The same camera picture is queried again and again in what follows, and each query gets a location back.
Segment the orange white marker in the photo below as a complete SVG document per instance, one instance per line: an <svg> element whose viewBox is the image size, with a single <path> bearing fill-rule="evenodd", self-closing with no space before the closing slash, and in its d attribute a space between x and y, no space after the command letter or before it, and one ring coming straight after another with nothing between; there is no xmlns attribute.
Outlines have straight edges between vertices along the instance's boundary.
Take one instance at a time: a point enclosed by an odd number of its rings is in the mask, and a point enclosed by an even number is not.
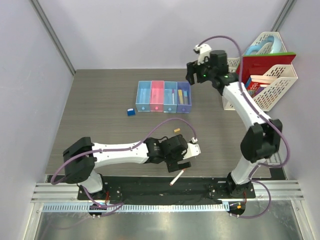
<svg viewBox="0 0 320 240"><path fill-rule="evenodd" d="M174 178L170 181L169 185L173 186L176 181L182 176L182 174L185 172L185 169L182 169Z"/></svg>

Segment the yellow capped tube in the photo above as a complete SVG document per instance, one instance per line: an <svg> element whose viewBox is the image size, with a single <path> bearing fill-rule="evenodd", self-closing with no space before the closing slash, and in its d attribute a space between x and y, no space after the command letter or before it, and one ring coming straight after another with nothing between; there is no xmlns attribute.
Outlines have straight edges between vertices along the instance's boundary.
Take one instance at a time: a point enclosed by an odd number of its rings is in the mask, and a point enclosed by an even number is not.
<svg viewBox="0 0 320 240"><path fill-rule="evenodd" d="M183 91L181 89L177 90L178 93L178 100L179 100L179 104L183 105L184 104L184 96L183 96Z"/></svg>

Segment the blue capped clear tube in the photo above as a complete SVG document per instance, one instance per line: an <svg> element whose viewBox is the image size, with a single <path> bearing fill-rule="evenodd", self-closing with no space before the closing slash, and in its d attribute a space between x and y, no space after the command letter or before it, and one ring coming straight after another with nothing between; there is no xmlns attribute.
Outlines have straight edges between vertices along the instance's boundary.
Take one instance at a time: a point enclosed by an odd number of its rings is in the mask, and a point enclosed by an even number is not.
<svg viewBox="0 0 320 240"><path fill-rule="evenodd" d="M189 104L188 92L186 90L183 91L183 104L184 105L188 105Z"/></svg>

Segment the pink white marker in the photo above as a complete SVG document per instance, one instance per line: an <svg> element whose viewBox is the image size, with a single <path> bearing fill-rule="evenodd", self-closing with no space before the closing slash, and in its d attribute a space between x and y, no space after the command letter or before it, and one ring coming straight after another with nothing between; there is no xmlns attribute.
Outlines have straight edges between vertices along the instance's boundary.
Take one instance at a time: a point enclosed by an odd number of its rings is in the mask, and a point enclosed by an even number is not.
<svg viewBox="0 0 320 240"><path fill-rule="evenodd" d="M176 90L174 88L171 90L171 104L173 106L176 104Z"/></svg>

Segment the teal blue drawer box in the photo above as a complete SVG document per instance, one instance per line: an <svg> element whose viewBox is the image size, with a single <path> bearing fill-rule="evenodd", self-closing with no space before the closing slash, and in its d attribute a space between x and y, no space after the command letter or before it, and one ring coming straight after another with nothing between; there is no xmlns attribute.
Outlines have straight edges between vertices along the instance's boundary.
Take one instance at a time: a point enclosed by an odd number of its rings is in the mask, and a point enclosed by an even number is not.
<svg viewBox="0 0 320 240"><path fill-rule="evenodd" d="M175 105L172 105L171 92L175 89ZM176 81L165 81L164 82L164 101L163 111L165 113L176 113L178 106L178 83Z"/></svg>

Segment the purple drawer box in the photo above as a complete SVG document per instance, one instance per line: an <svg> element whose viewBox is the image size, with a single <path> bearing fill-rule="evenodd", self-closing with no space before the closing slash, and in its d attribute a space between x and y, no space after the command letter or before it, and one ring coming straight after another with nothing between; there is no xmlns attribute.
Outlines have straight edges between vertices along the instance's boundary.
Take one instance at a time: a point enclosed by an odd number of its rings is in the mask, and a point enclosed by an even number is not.
<svg viewBox="0 0 320 240"><path fill-rule="evenodd" d="M188 82L177 82L177 113L190 113L192 109L191 86Z"/></svg>

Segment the pink drawer box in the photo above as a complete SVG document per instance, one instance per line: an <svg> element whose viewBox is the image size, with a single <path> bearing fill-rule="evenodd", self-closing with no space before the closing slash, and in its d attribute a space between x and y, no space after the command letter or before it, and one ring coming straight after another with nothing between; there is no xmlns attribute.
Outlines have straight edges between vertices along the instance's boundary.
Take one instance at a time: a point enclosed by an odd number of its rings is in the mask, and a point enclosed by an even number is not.
<svg viewBox="0 0 320 240"><path fill-rule="evenodd" d="M162 80L153 80L150 88L150 111L163 112L164 111L164 86L165 82Z"/></svg>

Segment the light blue drawer box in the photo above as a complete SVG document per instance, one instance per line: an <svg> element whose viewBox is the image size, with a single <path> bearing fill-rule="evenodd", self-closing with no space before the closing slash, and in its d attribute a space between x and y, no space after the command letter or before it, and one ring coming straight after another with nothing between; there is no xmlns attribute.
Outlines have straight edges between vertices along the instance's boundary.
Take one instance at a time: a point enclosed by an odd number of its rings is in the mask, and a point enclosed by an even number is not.
<svg viewBox="0 0 320 240"><path fill-rule="evenodd" d="M135 105L138 112L150 112L151 81L139 81Z"/></svg>

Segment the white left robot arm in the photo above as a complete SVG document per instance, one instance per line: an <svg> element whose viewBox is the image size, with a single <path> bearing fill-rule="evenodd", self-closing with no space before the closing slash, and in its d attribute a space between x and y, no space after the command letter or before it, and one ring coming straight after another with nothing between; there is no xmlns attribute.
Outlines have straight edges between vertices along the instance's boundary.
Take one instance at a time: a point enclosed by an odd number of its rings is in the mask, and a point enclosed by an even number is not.
<svg viewBox="0 0 320 240"><path fill-rule="evenodd" d="M86 188L93 198L100 200L107 192L97 168L115 164L160 164L164 162L172 173L191 167L189 158L200 154L199 145L187 142L181 134L173 137L148 137L143 142L126 144L93 143L82 137L63 152L65 179L68 184Z"/></svg>

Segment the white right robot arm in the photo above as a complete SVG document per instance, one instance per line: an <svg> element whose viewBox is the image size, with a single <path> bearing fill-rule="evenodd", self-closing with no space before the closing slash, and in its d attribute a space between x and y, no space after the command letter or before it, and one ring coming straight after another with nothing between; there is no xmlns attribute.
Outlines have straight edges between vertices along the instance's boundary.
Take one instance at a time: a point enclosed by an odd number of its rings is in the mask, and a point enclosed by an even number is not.
<svg viewBox="0 0 320 240"><path fill-rule="evenodd" d="M283 125L264 113L246 91L240 75L229 71L224 50L196 47L194 52L198 59L187 63L186 80L191 85L210 81L212 87L232 104L246 129L240 143L241 158L228 174L225 186L230 197L241 197L258 167L278 152Z"/></svg>

